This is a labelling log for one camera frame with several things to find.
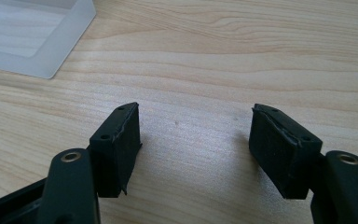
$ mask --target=black bracket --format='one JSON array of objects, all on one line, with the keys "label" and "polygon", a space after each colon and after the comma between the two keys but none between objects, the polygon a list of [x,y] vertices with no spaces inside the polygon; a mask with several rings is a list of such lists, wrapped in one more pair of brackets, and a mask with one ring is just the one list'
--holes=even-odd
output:
[{"label": "black bracket", "polygon": [[127,194],[141,147],[138,104],[116,108],[89,140],[51,161],[48,177],[0,199],[0,224],[100,223],[98,196]]},{"label": "black bracket", "polygon": [[322,155],[322,140],[285,115],[255,105],[249,148],[285,199],[314,193],[315,223],[358,223],[358,156],[343,151]]}]

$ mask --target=wooden table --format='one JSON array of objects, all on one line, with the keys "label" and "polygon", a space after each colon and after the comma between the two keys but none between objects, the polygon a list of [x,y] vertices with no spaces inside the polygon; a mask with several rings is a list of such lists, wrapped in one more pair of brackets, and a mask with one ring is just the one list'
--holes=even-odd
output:
[{"label": "wooden table", "polygon": [[312,223],[312,194],[283,200],[252,158],[251,108],[358,155],[358,0],[94,3],[53,79],[0,71],[0,197],[138,102],[144,146],[103,223]]}]

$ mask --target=wood grain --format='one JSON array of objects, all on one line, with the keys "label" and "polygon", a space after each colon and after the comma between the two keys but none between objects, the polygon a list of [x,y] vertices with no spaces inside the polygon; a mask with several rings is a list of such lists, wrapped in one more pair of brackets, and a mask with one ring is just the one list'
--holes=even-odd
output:
[{"label": "wood grain", "polygon": [[94,4],[53,79],[0,71],[0,197],[136,101],[144,146],[103,223],[312,223],[311,193],[284,201],[251,157],[251,107],[358,155],[358,1]]}]

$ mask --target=small hole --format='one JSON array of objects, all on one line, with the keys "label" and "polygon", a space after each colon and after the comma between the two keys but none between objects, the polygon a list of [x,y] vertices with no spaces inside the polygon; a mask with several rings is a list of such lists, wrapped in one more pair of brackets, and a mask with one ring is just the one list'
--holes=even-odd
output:
[{"label": "small hole", "polygon": [[357,165],[358,164],[358,160],[356,160],[356,158],[349,156],[349,155],[345,155],[345,154],[340,154],[338,155],[338,158],[350,165]]},{"label": "small hole", "polygon": [[304,141],[310,141],[310,138],[307,137],[307,136],[302,136],[301,138],[302,138]]},{"label": "small hole", "polygon": [[61,161],[63,162],[71,162],[77,161],[81,157],[79,152],[69,152],[61,157]]},{"label": "small hole", "polygon": [[65,155],[66,160],[73,160],[76,157],[77,157],[77,155],[75,153]]},{"label": "small hole", "polygon": [[60,217],[57,217],[55,224],[70,224],[75,221],[74,215],[72,214],[65,214]]},{"label": "small hole", "polygon": [[108,139],[110,138],[110,135],[109,134],[103,134],[101,135],[101,139]]}]

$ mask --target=translucent container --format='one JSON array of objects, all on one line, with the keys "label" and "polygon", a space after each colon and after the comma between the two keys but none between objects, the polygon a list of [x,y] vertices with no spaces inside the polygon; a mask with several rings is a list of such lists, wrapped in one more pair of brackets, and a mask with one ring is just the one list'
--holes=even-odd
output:
[{"label": "translucent container", "polygon": [[94,16],[92,0],[0,0],[0,69],[53,77]]}]

